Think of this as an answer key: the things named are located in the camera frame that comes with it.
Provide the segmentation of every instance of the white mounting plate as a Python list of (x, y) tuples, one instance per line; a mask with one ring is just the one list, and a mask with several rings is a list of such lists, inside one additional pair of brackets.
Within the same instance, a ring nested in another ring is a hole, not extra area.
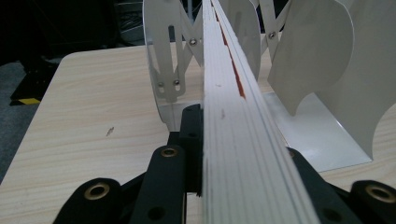
[(295, 116), (275, 93), (263, 97), (289, 147), (302, 153), (317, 172), (372, 161), (314, 93), (302, 100)]

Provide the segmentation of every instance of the wood grain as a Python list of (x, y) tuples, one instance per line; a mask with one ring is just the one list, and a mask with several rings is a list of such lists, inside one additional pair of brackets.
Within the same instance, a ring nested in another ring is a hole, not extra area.
[[(197, 66), (192, 65), (191, 77), (201, 75)], [(269, 68), (266, 55), (259, 78), (262, 91), (271, 90), (265, 81)], [(202, 84), (200, 78), (191, 81)], [(358, 179), (396, 188), (395, 130), (396, 106), (377, 127), (373, 162), (322, 175), (343, 189)], [(144, 47), (69, 55), (0, 186), (0, 223), (51, 223), (79, 185), (99, 176), (125, 183), (147, 169), (151, 153), (166, 140)], [(188, 223), (200, 223), (200, 200), (190, 198)]]

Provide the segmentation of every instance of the white ribbed strip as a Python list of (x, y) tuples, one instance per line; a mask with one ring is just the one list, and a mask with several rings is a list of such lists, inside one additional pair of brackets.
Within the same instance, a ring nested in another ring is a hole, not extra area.
[(205, 223), (318, 223), (217, 0), (203, 20)]

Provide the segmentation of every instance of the black bracket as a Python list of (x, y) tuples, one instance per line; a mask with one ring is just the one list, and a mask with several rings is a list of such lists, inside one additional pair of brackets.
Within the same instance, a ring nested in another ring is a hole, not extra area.
[[(154, 151), (144, 174), (123, 186), (105, 178), (81, 185), (54, 223), (185, 223), (187, 192), (202, 191), (203, 139), (200, 105), (186, 107), (180, 132), (170, 133), (167, 145)], [(289, 150), (321, 223), (396, 223), (395, 189), (358, 181), (348, 193)]]

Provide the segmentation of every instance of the dark floor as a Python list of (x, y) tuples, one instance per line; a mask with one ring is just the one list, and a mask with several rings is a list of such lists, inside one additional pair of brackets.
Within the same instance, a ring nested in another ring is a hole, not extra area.
[(18, 62), (0, 66), (0, 183), (38, 108), (38, 105), (9, 105), (9, 97), (24, 76)]

